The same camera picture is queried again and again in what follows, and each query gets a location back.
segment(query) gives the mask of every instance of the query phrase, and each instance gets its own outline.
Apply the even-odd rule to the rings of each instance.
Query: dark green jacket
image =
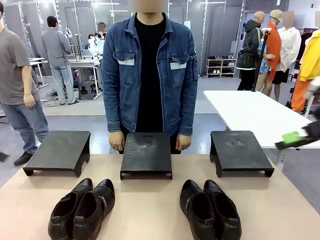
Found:
[[[241,50],[236,64],[237,68],[254,69],[256,67],[256,61],[259,57],[258,47],[263,36],[260,27],[261,25],[254,20],[249,20],[246,23],[246,35],[243,43],[243,50]]]

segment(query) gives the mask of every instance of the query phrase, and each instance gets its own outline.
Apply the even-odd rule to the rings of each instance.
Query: jacket chest pocket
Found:
[[[122,84],[132,84],[134,81],[135,54],[114,52],[113,57],[119,63],[120,82]]]
[[[183,85],[188,60],[189,55],[187,54],[169,57],[171,80],[174,88],[179,88]]]

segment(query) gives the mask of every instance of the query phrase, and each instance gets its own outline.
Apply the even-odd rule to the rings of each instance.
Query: yellow jacket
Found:
[[[300,68],[300,81],[313,80],[320,75],[320,32],[310,40]]]

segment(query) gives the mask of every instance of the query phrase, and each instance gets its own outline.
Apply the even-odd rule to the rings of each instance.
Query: orange pants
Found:
[[[299,72],[299,75],[296,79],[294,92],[292,95],[291,107],[293,111],[302,112],[305,109],[305,104],[306,104],[305,93],[307,92],[311,81],[312,79],[307,81],[300,81],[300,72]]]

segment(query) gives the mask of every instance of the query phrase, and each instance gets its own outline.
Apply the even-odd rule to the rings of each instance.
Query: black t-shirt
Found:
[[[136,132],[162,133],[164,120],[157,54],[165,34],[166,19],[156,25],[145,25],[135,17],[135,28],[142,51]]]

